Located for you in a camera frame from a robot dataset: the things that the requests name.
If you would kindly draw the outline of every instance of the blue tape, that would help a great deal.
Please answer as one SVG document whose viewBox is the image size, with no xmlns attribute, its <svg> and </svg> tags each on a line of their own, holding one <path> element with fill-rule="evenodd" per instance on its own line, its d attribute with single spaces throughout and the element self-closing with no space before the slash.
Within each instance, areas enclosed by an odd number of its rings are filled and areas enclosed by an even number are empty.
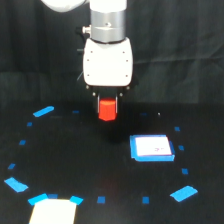
<svg viewBox="0 0 224 224">
<path fill-rule="evenodd" d="M 31 205 L 35 205 L 37 202 L 43 201 L 45 199 L 48 199 L 47 195 L 46 194 L 41 194 L 39 196 L 36 196 L 34 198 L 29 199 L 28 202 Z"/>
<path fill-rule="evenodd" d="M 49 112 L 51 112 L 51 111 L 53 111 L 53 110 L 54 110 L 54 107 L 50 106 L 50 107 L 46 107 L 46 108 L 44 108 L 44 109 L 42 109 L 42 110 L 39 110 L 39 111 L 33 113 L 33 115 L 34 115 L 35 117 L 40 117 L 40 116 L 42 116 L 42 115 L 44 115 L 44 114 L 47 114 L 47 113 L 49 113 Z"/>
<path fill-rule="evenodd" d="M 72 196 L 70 198 L 70 201 L 77 204 L 77 205 L 80 205 L 82 202 L 83 202 L 83 199 L 82 198 L 78 198 L 78 197 L 75 197 L 75 196 Z"/>
<path fill-rule="evenodd" d="M 175 129 L 175 131 L 180 131 L 179 127 L 175 127 L 174 129 Z"/>
<path fill-rule="evenodd" d="M 179 145 L 178 148 L 179 148 L 181 151 L 184 151 L 184 146 L 183 146 L 183 145 Z"/>
<path fill-rule="evenodd" d="M 166 137 L 166 135 L 133 135 L 130 136 L 130 146 L 131 146 L 131 158 L 135 159 L 138 162 L 172 162 L 175 158 L 175 150 L 173 147 L 173 143 L 170 141 L 170 149 L 172 155 L 164 155 L 164 156 L 138 156 L 137 154 L 137 146 L 135 138 L 139 137 Z"/>
<path fill-rule="evenodd" d="M 8 169 L 9 169 L 9 170 L 12 170 L 12 169 L 15 167 L 15 165 L 16 165 L 16 164 L 11 163 L 11 164 L 9 165 Z"/>
<path fill-rule="evenodd" d="M 25 184 L 22 184 L 15 180 L 13 177 L 7 179 L 4 181 L 6 184 L 8 184 L 14 191 L 18 192 L 23 192 L 25 191 L 28 187 Z"/>
<path fill-rule="evenodd" d="M 190 196 L 196 194 L 197 192 L 198 191 L 196 189 L 194 189 L 193 187 L 186 186 L 186 187 L 174 192 L 170 196 L 173 197 L 176 201 L 181 202 L 181 201 L 185 200 L 186 198 L 189 198 Z"/>
<path fill-rule="evenodd" d="M 97 203 L 98 203 L 98 204 L 105 204 L 105 201 L 106 201 L 106 199 L 105 199 L 104 196 L 100 196 L 100 197 L 98 197 L 98 199 L 97 199 Z"/>
<path fill-rule="evenodd" d="M 19 145 L 25 145 L 26 144 L 26 140 L 21 140 L 20 142 L 19 142 Z"/>
<path fill-rule="evenodd" d="M 149 197 L 143 197 L 142 204 L 149 204 Z"/>
<path fill-rule="evenodd" d="M 184 175 L 188 175 L 188 169 L 182 169 L 182 173 L 183 173 Z"/>
<path fill-rule="evenodd" d="M 27 127 L 31 127 L 32 125 L 33 125 L 32 122 L 28 122 L 28 123 L 27 123 Z"/>
<path fill-rule="evenodd" d="M 57 199 L 58 198 L 58 195 L 57 194 L 48 194 L 47 197 L 49 199 Z"/>
</svg>

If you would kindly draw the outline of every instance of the blue square marker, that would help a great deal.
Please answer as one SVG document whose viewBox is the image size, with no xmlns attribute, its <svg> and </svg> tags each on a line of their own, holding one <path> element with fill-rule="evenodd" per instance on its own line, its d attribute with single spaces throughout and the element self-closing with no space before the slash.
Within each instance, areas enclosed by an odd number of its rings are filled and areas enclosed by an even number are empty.
<svg viewBox="0 0 224 224">
<path fill-rule="evenodd" d="M 58 198 L 57 194 L 48 194 L 47 196 L 49 199 L 57 199 Z"/>
<path fill-rule="evenodd" d="M 103 196 L 98 197 L 97 203 L 98 204 L 105 204 L 105 197 L 103 197 Z"/>
<path fill-rule="evenodd" d="M 15 167 L 15 165 L 16 165 L 16 164 L 14 164 L 14 163 L 10 164 L 9 167 L 8 167 L 8 169 L 9 169 L 9 170 L 12 170 L 12 169 Z"/>
<path fill-rule="evenodd" d="M 183 145 L 179 145 L 178 148 L 179 148 L 181 151 L 184 151 L 184 146 L 183 146 Z"/>
<path fill-rule="evenodd" d="M 21 140 L 19 145 L 25 145 L 26 144 L 26 140 Z"/>
<path fill-rule="evenodd" d="M 175 131 L 180 131 L 179 127 L 175 127 L 174 129 L 175 129 Z"/>
<path fill-rule="evenodd" d="M 188 175 L 188 169 L 182 169 L 182 173 L 183 173 L 184 175 Z"/>
<path fill-rule="evenodd" d="M 32 122 L 28 122 L 28 123 L 27 123 L 27 127 L 31 127 L 32 125 L 33 125 Z"/>
<path fill-rule="evenodd" d="M 149 204 L 149 197 L 143 197 L 142 204 Z"/>
</svg>

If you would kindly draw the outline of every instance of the black table surface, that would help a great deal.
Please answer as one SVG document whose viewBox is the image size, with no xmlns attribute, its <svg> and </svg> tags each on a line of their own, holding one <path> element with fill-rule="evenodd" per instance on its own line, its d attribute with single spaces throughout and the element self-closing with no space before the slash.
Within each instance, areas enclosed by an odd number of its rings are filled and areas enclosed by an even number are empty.
<svg viewBox="0 0 224 224">
<path fill-rule="evenodd" d="M 224 106 L 124 104 L 116 121 L 104 122 L 89 104 L 51 105 L 55 110 L 39 118 L 33 113 L 49 104 L 13 104 L 1 112 L 1 224 L 28 224 L 27 200 L 43 193 L 83 198 L 75 224 L 224 223 Z M 138 134 L 167 135 L 174 162 L 132 159 L 129 137 Z M 16 193 L 4 183 L 10 177 L 29 188 Z M 170 194 L 185 186 L 198 193 L 175 201 Z M 149 204 L 142 204 L 144 196 Z"/>
</svg>

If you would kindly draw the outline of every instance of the white paper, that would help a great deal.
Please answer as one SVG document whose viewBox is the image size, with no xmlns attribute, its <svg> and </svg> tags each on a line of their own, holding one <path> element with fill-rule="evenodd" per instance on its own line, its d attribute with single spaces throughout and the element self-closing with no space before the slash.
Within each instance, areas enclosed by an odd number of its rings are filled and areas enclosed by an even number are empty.
<svg viewBox="0 0 224 224">
<path fill-rule="evenodd" d="M 46 199 L 35 204 L 29 224 L 73 224 L 75 210 L 69 200 Z"/>
<path fill-rule="evenodd" d="M 172 155 L 167 137 L 138 137 L 135 142 L 138 156 Z"/>
</svg>

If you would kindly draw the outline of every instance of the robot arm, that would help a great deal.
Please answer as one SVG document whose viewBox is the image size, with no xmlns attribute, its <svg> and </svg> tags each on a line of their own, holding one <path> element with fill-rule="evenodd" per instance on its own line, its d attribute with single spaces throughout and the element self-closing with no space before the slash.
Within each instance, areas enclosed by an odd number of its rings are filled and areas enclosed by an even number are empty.
<svg viewBox="0 0 224 224">
<path fill-rule="evenodd" d="M 127 0 L 41 1 L 57 12 L 67 12 L 90 3 L 91 25 L 83 27 L 83 33 L 90 35 L 84 49 L 84 80 L 86 88 L 92 90 L 96 99 L 99 118 L 114 120 L 118 113 L 118 99 L 130 89 L 133 73 L 132 49 L 125 30 Z M 110 99 L 101 101 L 105 89 L 111 93 L 109 96 L 106 91 Z"/>
<path fill-rule="evenodd" d="M 90 0 L 41 0 L 46 6 L 56 12 L 68 12 L 81 5 L 89 3 Z"/>
</svg>

